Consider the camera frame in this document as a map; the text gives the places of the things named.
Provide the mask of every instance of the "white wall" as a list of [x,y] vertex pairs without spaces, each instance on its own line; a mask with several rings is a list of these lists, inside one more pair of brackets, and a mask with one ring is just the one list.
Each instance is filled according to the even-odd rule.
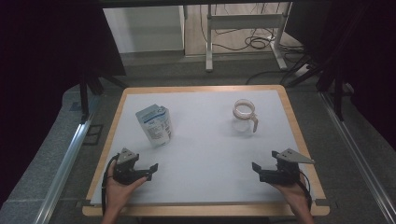
[[105,8],[119,53],[184,49],[182,7]]

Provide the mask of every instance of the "cable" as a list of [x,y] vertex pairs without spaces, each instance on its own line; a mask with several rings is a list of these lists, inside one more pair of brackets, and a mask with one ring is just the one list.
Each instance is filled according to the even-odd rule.
[[287,52],[296,52],[296,53],[307,53],[307,51],[305,50],[304,46],[285,46],[282,44],[279,44],[278,46],[280,49],[282,49],[283,51],[287,51]]
[[260,72],[258,74],[255,74],[253,76],[251,76],[250,78],[247,79],[247,81],[245,82],[245,85],[248,85],[250,80],[253,79],[254,77],[258,77],[260,75],[264,75],[264,74],[268,74],[268,73],[285,73],[287,71],[265,71],[265,72]]
[[106,187],[107,187],[107,179],[112,176],[107,176],[108,169],[110,168],[111,162],[116,161],[119,158],[120,154],[118,153],[116,156],[112,157],[107,164],[105,172],[103,173],[102,180],[102,215],[105,215],[106,212]]
[[254,8],[258,8],[258,6],[259,6],[259,3],[256,3],[256,6],[254,6]]
[[[265,30],[266,32],[270,33],[271,36],[274,36],[274,33],[273,33],[271,30],[269,30],[268,28],[259,28],[258,30]],[[262,32],[262,33],[257,33],[257,32],[256,32],[256,34],[257,34],[257,35],[265,35],[265,32]]]
[[288,61],[290,63],[297,63],[298,61],[292,61],[290,58],[288,58],[288,55],[290,55],[290,54],[304,54],[304,53],[303,52],[291,52],[291,53],[285,53],[283,55],[286,61]]
[[277,3],[276,13],[279,10],[280,3]]
[[308,200],[308,208],[309,211],[311,211],[311,206],[312,206],[312,196],[311,193],[308,191],[306,186],[301,182],[301,180],[296,181],[297,185],[300,186],[300,188],[303,190],[305,198]]
[[300,173],[305,177],[306,184],[308,185],[308,192],[311,192],[311,184],[309,183],[308,176],[306,176],[302,171]]
[[[262,6],[262,12],[265,10],[266,6],[267,6],[266,4],[264,4]],[[199,10],[200,10],[201,32],[202,32],[202,35],[204,37],[205,42],[207,43],[207,39],[206,39],[206,36],[205,36],[205,33],[204,33],[204,26],[203,26],[203,22],[202,22],[202,6],[201,5],[200,5]],[[215,15],[216,15],[216,13],[217,13],[217,5],[215,6]],[[223,33],[218,33],[217,30],[215,30],[215,31],[216,31],[216,33],[218,35],[223,35],[223,34],[231,33],[231,32],[238,31],[238,30],[241,30],[241,29],[233,29],[233,30],[226,31],[226,32],[223,32]],[[264,29],[264,30],[269,32],[271,34],[271,36],[274,36],[274,33],[271,32],[270,30],[268,30],[268,29]],[[240,49],[231,49],[231,48],[228,48],[228,47],[220,45],[220,44],[212,44],[212,46],[218,46],[218,47],[225,48],[225,49],[228,49],[228,50],[233,50],[233,51],[247,49],[248,47],[252,47],[253,49],[265,49],[270,44],[271,40],[269,40],[268,38],[255,36],[256,31],[257,31],[257,29],[252,29],[251,30],[251,36],[245,38],[245,44],[246,45],[244,47],[240,48]]]
[[289,72],[287,74],[285,74],[282,79],[279,82],[279,85],[285,86],[285,81],[286,79],[294,72],[298,71],[300,68],[302,68],[306,63],[309,63],[312,59],[309,58],[307,61],[305,61],[304,63],[301,63],[303,61],[303,59],[305,58],[306,54],[303,55],[303,57],[301,57],[301,59],[289,70]]

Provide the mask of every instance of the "human hand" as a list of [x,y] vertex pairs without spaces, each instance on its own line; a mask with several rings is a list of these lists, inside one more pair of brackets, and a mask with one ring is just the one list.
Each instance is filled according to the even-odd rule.
[[[301,182],[305,185],[304,176],[300,175]],[[292,185],[276,185],[272,186],[278,189],[286,202],[290,205],[291,212],[297,217],[300,224],[313,224],[314,219],[308,208],[308,201],[305,198],[304,191],[301,187],[294,183]]]
[[113,179],[115,165],[116,162],[113,161],[108,168],[106,184],[106,212],[102,221],[103,224],[115,223],[122,207],[128,203],[132,193],[147,180],[146,177],[142,177],[130,185],[122,185]]

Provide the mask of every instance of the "table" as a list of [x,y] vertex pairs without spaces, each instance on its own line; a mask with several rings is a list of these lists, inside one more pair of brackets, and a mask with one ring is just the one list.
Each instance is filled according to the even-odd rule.
[[[227,91],[277,91],[281,104],[285,110],[295,143],[301,154],[310,158],[304,138],[293,114],[290,101],[283,87],[278,85],[268,86],[202,86],[202,87],[158,87],[158,88],[128,88],[124,91],[115,118],[111,125],[102,156],[98,162],[95,175],[92,179],[87,200],[92,198],[94,189],[106,166],[106,159],[110,151],[115,132],[120,121],[120,116],[128,94],[170,93],[170,92],[227,92]],[[328,205],[320,205],[318,202],[326,200],[323,189],[318,180],[318,175],[313,165],[306,165],[306,173],[309,177],[312,191],[316,200],[313,202],[313,216],[326,216],[330,212]],[[86,216],[101,216],[101,206],[84,206],[83,213]],[[134,205],[127,206],[121,212],[122,215],[135,217],[269,217],[269,216],[293,216],[289,206],[282,203],[227,203],[227,204],[160,204],[160,205]]]
[[286,26],[286,21],[289,16],[291,2],[280,14],[267,15],[212,15],[211,5],[208,5],[207,10],[207,43],[206,43],[206,72],[213,71],[213,50],[212,50],[212,31],[221,29],[259,29],[259,28],[276,28],[276,36],[269,36],[271,40],[270,46],[276,58],[280,70],[286,71],[286,66],[283,56],[279,50],[280,38]]

